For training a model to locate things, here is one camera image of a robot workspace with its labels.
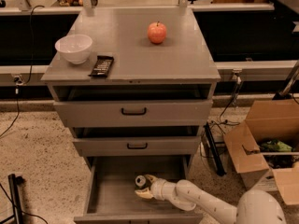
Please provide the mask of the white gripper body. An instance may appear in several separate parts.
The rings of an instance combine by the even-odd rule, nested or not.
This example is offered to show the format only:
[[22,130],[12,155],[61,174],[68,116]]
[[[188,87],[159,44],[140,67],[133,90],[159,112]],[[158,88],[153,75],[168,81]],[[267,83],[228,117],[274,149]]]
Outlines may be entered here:
[[150,192],[155,199],[160,201],[172,202],[178,198],[176,184],[162,178],[152,182]]

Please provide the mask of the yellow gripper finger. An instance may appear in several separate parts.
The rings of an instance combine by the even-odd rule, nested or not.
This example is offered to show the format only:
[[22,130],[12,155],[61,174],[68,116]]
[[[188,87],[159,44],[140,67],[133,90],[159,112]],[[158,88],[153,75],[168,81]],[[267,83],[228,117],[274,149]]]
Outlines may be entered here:
[[153,198],[153,195],[149,189],[138,189],[135,191],[135,194],[137,196],[139,196],[140,198],[147,199],[147,200],[150,200]]
[[158,178],[155,175],[145,175],[145,178],[151,183],[153,184],[155,181],[158,180]]

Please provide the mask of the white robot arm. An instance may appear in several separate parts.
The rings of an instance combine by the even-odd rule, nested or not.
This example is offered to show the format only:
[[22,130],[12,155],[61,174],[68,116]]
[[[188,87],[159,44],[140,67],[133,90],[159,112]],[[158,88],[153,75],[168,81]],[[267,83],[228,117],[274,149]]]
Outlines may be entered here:
[[184,211],[199,206],[220,224],[287,224],[278,201],[262,190],[245,192],[233,206],[185,179],[174,183],[154,175],[139,175],[135,184],[135,194],[143,199],[168,201]]

